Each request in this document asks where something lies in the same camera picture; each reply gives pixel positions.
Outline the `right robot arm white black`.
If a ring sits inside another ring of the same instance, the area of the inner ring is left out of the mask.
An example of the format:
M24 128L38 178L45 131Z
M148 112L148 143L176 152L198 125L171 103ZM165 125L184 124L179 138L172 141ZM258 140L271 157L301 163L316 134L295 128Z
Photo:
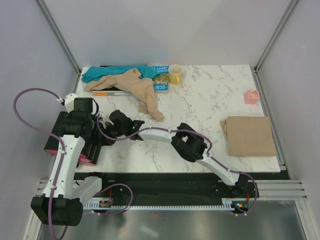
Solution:
M218 176L229 186L235 197L247 191L249 175L233 170L227 164L210 154L212 142L201 133L196 132L186 123L176 127L161 127L148 124L142 120L132 120L119 110L109 116L110 123L103 124L102 118L96 118L99 132L110 142L157 141L170 144L179 156L191 163L199 163Z

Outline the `black drawer organiser with pink fronts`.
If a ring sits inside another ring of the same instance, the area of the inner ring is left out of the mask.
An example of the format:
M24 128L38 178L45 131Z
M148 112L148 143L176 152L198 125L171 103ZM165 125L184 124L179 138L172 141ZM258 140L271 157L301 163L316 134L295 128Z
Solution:
M67 114L68 113L66 111L61 111L59 113L51 131L53 134L58 135L59 125ZM55 157L58 153L58 146L59 146L59 141L54 137L49 136L44 146L44 150ZM90 139L87 139L85 141L85 145L78 158L77 166L79 165L95 166L98 162L101 149L102 149L102 144L100 143L100 139L99 139L99 131L98 131L97 125L95 125L93 128L93 131L91 132Z

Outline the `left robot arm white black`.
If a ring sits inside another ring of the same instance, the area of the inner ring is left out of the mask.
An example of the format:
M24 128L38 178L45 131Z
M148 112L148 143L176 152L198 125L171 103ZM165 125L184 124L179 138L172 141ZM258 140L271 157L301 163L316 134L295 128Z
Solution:
M94 115L89 111L59 114L52 130L60 137L54 166L42 195L33 197L30 204L43 224L77 226L87 202L95 194L104 197L109 193L109 183L97 176L89 176L73 188L78 160L95 130Z

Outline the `beige t shirt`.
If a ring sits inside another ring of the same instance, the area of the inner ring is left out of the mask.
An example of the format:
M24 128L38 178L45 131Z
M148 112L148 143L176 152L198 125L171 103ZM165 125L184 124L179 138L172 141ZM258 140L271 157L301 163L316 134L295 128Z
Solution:
M122 74L107 75L97 81L90 81L84 91L99 91L115 87L119 90L132 94L139 100L139 112L148 114L156 121L164 120L164 115L159 111L153 80L150 78L141 79L141 72L134 68Z

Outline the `teal t shirt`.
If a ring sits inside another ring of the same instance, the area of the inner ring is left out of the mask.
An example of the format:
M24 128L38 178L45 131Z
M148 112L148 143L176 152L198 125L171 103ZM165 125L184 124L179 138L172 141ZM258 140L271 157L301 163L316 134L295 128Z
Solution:
M108 75L120 75L129 70L137 69L141 73L142 78L153 79L159 73L148 65L124 65L124 66L91 66L85 73L82 74L82 81L89 83L91 81L98 81L100 78Z

